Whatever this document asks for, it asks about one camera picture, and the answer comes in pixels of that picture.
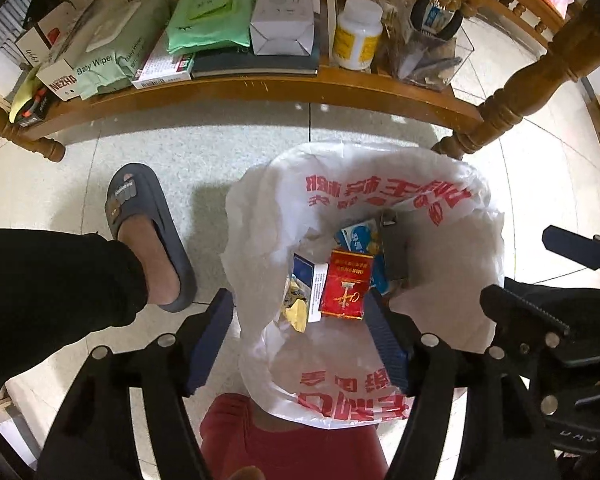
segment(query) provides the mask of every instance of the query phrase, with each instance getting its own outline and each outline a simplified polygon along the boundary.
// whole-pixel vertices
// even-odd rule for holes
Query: screw
[[[438,343],[440,342],[440,339],[438,339],[437,335],[422,334],[422,337],[420,338],[420,342],[424,346],[429,346],[429,347],[433,348],[434,346],[438,346]]]
[[[173,334],[162,334],[158,338],[158,346],[162,348],[167,348],[167,346],[171,346],[176,342],[176,336]]]
[[[499,346],[491,346],[489,348],[489,355],[499,361],[504,357],[504,350]]]
[[[560,344],[560,336],[555,332],[547,332],[544,336],[544,344],[549,348],[556,348]]]
[[[558,409],[558,399],[555,396],[547,395],[542,402],[540,402],[540,411],[545,415],[553,415]]]
[[[99,361],[100,359],[104,359],[108,353],[109,349],[106,346],[96,346],[93,352],[91,352],[91,357]]]

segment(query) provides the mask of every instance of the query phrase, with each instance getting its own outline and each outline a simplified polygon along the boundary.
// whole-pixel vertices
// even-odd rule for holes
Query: green package
[[[87,99],[130,85],[169,19],[167,0],[134,0],[105,9],[107,19],[78,59],[76,91]]]
[[[167,25],[169,54],[250,46],[255,0],[180,0]]]

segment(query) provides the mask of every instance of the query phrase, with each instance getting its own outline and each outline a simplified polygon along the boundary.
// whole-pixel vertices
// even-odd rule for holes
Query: pill bottle
[[[382,34],[382,7],[371,0],[347,0],[338,16],[333,58],[343,68],[366,70]]]

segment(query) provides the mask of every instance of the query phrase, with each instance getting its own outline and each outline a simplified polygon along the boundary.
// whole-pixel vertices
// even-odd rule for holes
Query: hand
[[[266,480],[264,474],[256,466],[250,465],[238,469],[228,480]]]

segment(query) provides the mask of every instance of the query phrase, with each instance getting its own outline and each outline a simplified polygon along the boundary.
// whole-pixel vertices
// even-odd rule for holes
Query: slipper
[[[124,180],[126,174],[130,174],[131,178]],[[130,216],[143,214],[153,221],[158,238],[180,279],[180,294],[176,300],[158,306],[167,312],[179,312],[193,303],[198,290],[196,276],[171,219],[160,181],[153,170],[136,163],[120,168],[107,189],[104,209],[115,240],[118,239],[122,222]]]

